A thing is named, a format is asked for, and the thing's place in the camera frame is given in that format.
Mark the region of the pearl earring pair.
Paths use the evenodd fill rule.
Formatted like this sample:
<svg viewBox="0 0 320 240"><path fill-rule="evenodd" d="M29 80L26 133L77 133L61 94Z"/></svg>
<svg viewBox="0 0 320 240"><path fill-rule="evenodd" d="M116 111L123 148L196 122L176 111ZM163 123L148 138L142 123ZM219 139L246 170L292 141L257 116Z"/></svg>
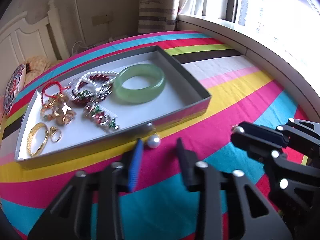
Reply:
<svg viewBox="0 0 320 240"><path fill-rule="evenodd" d="M153 134L148 137L146 144L149 148L158 148L161 144L161 137L158 134Z"/></svg>

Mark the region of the silver jewelled hair clip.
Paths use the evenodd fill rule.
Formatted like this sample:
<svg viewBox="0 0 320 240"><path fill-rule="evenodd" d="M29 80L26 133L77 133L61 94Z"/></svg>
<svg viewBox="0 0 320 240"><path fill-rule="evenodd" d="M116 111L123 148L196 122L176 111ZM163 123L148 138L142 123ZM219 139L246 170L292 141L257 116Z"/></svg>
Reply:
<svg viewBox="0 0 320 240"><path fill-rule="evenodd" d="M90 102L84 107L82 116L89 119L97 127L106 132L115 132L120 130L117 124L118 116L97 102Z"/></svg>

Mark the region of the gold mesh bangle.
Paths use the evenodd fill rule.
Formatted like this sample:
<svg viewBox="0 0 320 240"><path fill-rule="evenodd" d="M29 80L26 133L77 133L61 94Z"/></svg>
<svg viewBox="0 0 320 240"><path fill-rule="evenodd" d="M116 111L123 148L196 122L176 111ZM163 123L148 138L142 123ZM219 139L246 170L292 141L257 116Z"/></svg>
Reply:
<svg viewBox="0 0 320 240"><path fill-rule="evenodd" d="M42 122L35 124L27 136L27 154L30 157L39 155L49 139L49 129Z"/></svg>

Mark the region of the grey cardboard tray box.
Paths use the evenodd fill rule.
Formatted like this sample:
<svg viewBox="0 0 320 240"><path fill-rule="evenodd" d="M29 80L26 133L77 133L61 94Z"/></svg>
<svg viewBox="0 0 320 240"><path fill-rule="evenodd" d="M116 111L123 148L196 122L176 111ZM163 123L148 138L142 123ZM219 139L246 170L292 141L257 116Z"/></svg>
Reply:
<svg viewBox="0 0 320 240"><path fill-rule="evenodd" d="M210 102L210 93L177 60L159 46L135 49L88 63L59 77L66 85L74 83L88 72L119 72L136 64L153 64L163 70L165 86L157 98L141 104L120 100L109 95L100 103L101 109L116 120L119 129L114 132L98 127L75 107L76 117L61 128L62 138L48 142L42 152L31 157L27 153L27 137L31 128L41 121L41 90L31 98L22 119L14 159L27 168L36 168L69 161L103 151L126 142L162 131L179 123L203 115Z"/></svg>

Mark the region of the green jade bangle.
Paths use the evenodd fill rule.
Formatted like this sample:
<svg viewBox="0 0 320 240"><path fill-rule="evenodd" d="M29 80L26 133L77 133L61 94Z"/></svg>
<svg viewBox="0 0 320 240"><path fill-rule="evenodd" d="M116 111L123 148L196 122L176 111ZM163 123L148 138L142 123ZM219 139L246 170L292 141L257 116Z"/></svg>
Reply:
<svg viewBox="0 0 320 240"><path fill-rule="evenodd" d="M166 84L163 70L154 64L134 64L118 74L113 92L121 101L141 104L154 100Z"/></svg>

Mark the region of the rainbow striped tablecloth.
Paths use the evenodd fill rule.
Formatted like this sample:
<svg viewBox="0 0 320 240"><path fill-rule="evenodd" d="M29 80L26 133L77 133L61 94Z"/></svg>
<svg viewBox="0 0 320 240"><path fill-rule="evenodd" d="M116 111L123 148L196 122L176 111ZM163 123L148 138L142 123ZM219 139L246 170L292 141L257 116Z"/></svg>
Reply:
<svg viewBox="0 0 320 240"><path fill-rule="evenodd" d="M193 239L199 195L186 191L172 150L177 138L215 168L245 175L264 194L270 188L263 166L230 142L231 127L244 120L276 127L307 116L283 87L244 55L195 31L168 31L114 41L90 49L46 71L16 98L1 143L1 203L14 229L26 238L76 170L97 172L120 158L129 144L56 165L25 170L14 161L22 117L35 89L84 63L131 49L158 45L175 57L209 92L207 112L160 133L161 145L146 149L135 192L121 197L126 239Z"/></svg>

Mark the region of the dark framed window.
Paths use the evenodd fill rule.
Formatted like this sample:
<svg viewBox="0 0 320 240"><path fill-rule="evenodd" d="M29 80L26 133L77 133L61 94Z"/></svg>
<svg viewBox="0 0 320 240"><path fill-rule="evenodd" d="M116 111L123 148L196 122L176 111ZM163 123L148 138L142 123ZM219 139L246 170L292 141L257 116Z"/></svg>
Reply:
<svg viewBox="0 0 320 240"><path fill-rule="evenodd" d="M204 0L200 15L259 32L319 25L319 5L314 0Z"/></svg>

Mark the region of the round patterned cushion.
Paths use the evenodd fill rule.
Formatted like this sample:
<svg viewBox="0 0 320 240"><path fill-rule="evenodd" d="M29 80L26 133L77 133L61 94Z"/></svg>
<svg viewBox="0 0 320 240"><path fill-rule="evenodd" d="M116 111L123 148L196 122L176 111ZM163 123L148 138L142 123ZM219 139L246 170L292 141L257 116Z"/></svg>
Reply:
<svg viewBox="0 0 320 240"><path fill-rule="evenodd" d="M5 88L5 93L4 93L4 100L3 100L4 115L8 115L10 113L16 96L24 87L27 68L28 68L27 63L19 65L15 69L9 82L7 83L7 86Z"/></svg>

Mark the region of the beige fuzzy blanket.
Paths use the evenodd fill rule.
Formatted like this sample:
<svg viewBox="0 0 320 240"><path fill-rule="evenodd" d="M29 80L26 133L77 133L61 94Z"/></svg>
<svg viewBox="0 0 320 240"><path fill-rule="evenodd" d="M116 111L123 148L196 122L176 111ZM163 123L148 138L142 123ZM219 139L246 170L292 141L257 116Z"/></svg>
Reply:
<svg viewBox="0 0 320 240"><path fill-rule="evenodd" d="M24 61L24 64L27 66L24 85L26 86L45 71L61 62L62 60L50 61L44 56L33 56L26 59Z"/></svg>

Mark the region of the white wooden headboard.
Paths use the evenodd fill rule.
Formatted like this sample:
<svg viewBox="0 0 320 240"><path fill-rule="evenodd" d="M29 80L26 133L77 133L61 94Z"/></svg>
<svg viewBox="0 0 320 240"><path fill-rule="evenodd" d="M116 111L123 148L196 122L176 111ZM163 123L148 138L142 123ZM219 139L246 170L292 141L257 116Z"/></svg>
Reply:
<svg viewBox="0 0 320 240"><path fill-rule="evenodd" d="M47 16L29 24L25 11L1 29L1 65L15 68L32 56L43 56L50 61L70 57L55 1L48 2Z"/></svg>

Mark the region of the printed beige curtain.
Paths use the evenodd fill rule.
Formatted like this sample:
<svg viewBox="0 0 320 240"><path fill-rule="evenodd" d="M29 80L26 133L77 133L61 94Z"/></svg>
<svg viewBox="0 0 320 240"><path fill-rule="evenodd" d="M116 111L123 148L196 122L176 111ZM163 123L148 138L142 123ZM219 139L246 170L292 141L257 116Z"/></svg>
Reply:
<svg viewBox="0 0 320 240"><path fill-rule="evenodd" d="M138 33L177 29L178 13L187 0L139 0Z"/></svg>

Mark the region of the wall power socket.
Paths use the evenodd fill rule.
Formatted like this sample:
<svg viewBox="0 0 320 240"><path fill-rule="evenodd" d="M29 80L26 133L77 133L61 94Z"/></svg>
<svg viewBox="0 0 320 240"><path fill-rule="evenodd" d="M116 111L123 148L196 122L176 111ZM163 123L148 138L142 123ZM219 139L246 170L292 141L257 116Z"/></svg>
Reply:
<svg viewBox="0 0 320 240"><path fill-rule="evenodd" d="M92 16L91 20L94 27L102 24L107 24L113 21L113 13L111 12L109 14Z"/></svg>

